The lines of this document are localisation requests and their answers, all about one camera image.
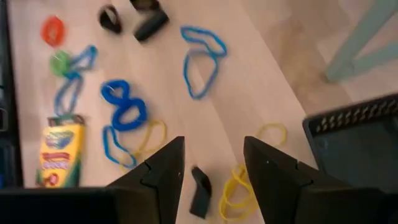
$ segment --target black plastic crate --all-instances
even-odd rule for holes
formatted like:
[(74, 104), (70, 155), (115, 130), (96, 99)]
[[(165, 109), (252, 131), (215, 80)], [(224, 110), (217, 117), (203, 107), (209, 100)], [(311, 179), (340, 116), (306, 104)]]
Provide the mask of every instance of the black plastic crate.
[(398, 94), (308, 117), (303, 127), (321, 171), (398, 192)]

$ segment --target wooden floor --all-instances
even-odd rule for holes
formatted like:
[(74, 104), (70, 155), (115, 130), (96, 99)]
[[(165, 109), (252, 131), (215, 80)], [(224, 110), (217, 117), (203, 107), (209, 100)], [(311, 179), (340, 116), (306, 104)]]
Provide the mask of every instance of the wooden floor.
[[(98, 10), (107, 3), (114, 4), (121, 15), (122, 36), (107, 33), (97, 22)], [(170, 24), (141, 45), (132, 31), (145, 15), (135, 12), (128, 0), (10, 1), (26, 187), (34, 186), (41, 131), (53, 115), (53, 98), (63, 82), (50, 73), (54, 49), (39, 35), (49, 15), (57, 15), (67, 26), (62, 49), (78, 54), (94, 44), (99, 50), (95, 69), (84, 74), (76, 107), (87, 123), (82, 186), (106, 185), (123, 174), (103, 153), (101, 130), (110, 123), (113, 107), (101, 98), (100, 86), (109, 79), (126, 79), (132, 94), (148, 105), (151, 117), (166, 122), (168, 140), (185, 136), (186, 166), (177, 223), (205, 223), (188, 212), (195, 189), (192, 165), (210, 177), (210, 217), (220, 223), (218, 199), (230, 170), (243, 162), (244, 136), (254, 135), (264, 123), (283, 123), (288, 141), (279, 149), (316, 167), (301, 125), (307, 114), (398, 90), (397, 62), (340, 84), (325, 81), (327, 64), (371, 0), (161, 3)], [(201, 101), (189, 97), (182, 77), (182, 60), (192, 47), (180, 36), (179, 27), (185, 24), (213, 30), (228, 46), (220, 74)], [(397, 24), (394, 17), (364, 52), (396, 39)], [(203, 86), (212, 66), (206, 59), (193, 60), (190, 77), (196, 87)], [(134, 150), (143, 133), (143, 129), (123, 133), (120, 139)], [(154, 133), (153, 141), (158, 135), (160, 131)], [(263, 140), (273, 143), (277, 138), (270, 135)], [(261, 213), (242, 223), (263, 223)]]

